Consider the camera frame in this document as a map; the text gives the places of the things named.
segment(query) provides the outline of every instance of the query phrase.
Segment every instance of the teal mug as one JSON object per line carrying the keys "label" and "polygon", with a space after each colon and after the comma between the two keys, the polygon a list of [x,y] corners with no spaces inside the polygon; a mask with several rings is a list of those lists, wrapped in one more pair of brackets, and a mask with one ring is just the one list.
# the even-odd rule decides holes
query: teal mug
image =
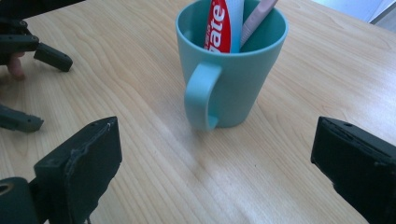
{"label": "teal mug", "polygon": [[[245,1],[244,20],[259,1]],[[243,122],[273,67],[289,30],[273,9],[239,53],[204,49],[210,0],[193,2],[176,19],[177,45],[186,81],[184,106],[191,126],[210,131]]]}

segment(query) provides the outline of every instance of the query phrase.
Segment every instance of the floor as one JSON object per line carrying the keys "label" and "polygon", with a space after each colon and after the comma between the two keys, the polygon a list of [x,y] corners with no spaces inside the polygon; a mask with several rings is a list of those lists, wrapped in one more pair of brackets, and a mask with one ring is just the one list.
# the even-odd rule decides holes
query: floor
{"label": "floor", "polygon": [[312,0],[396,33],[396,0]]}

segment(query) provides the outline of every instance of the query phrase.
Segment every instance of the human hand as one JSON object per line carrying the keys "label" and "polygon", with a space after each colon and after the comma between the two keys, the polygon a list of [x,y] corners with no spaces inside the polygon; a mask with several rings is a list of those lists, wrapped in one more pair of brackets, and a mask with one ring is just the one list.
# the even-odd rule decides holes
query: human hand
{"label": "human hand", "polygon": [[25,75],[22,70],[20,57],[24,55],[24,52],[17,52],[11,54],[9,62],[7,64],[8,72],[14,77],[16,80],[24,80]]}

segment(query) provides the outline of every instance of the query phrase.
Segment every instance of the colgate toothpaste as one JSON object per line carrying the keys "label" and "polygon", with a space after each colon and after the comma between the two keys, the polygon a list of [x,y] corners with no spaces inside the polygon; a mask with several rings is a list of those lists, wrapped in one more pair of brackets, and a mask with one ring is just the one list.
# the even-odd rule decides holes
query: colgate toothpaste
{"label": "colgate toothpaste", "polygon": [[212,0],[207,19],[205,49],[239,52],[244,0]]}

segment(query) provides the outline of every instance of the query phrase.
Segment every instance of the wooden table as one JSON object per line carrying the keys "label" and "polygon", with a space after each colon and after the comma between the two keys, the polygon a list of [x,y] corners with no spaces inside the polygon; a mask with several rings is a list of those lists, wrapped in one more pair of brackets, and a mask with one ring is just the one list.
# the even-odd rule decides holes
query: wooden table
{"label": "wooden table", "polygon": [[4,78],[0,103],[45,120],[0,131],[0,179],[34,164],[86,124],[117,116],[123,162],[92,223],[365,223],[310,162],[319,116],[396,145],[396,35],[309,0],[282,0],[282,52],[247,120],[196,132],[175,18],[190,0],[88,0],[28,19],[67,53],[69,73],[33,59]]}

